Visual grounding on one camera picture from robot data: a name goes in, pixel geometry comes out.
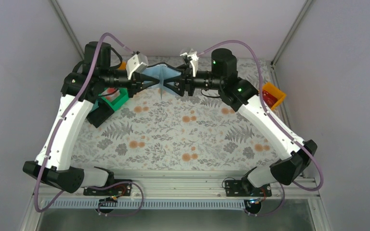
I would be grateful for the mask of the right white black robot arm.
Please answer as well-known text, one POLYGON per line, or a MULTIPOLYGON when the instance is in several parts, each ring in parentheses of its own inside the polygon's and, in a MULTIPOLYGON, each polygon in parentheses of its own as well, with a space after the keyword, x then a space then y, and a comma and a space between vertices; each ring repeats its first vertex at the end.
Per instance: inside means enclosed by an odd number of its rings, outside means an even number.
POLYGON ((229 49, 219 48, 211 53, 211 70, 198 71, 196 52, 182 54, 185 64, 167 67, 159 77, 160 84, 183 96, 193 95, 195 89, 217 90, 219 98, 234 111, 250 121, 270 142, 278 160, 269 167, 255 167, 245 178, 253 187, 268 183, 283 185, 295 179, 309 166, 317 150, 313 140, 304 140, 290 130, 263 102, 259 91, 237 71, 237 58, 229 49))

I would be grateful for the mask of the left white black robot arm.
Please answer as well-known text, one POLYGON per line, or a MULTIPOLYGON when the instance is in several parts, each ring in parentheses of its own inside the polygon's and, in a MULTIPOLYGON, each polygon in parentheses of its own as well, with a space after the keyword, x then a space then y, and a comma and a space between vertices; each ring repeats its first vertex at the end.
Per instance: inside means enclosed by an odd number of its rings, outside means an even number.
POLYGON ((83 60, 66 76, 47 141, 35 160, 26 161, 23 165, 23 171, 36 180, 35 195, 42 184, 74 193, 79 188, 104 187, 111 182, 113 173, 107 169, 83 169, 71 165, 83 122, 107 88, 126 89, 129 96, 133 96, 148 82, 157 82, 143 74, 148 67, 145 55, 135 52, 121 69, 119 65, 111 65, 113 51, 113 47, 105 42, 88 43, 83 60))

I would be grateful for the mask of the black card holder wallet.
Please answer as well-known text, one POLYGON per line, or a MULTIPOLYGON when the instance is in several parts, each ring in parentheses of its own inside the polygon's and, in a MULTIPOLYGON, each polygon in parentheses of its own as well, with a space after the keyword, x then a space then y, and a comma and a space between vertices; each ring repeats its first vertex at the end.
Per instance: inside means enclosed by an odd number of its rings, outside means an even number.
POLYGON ((158 87, 151 88, 151 89, 163 90, 163 83, 167 82, 168 80, 168 78, 166 78, 166 66, 170 66, 170 65, 168 65, 167 63, 158 63, 158 64, 147 67, 142 72, 143 74, 158 78, 159 80, 162 80, 162 83, 160 83, 158 87))

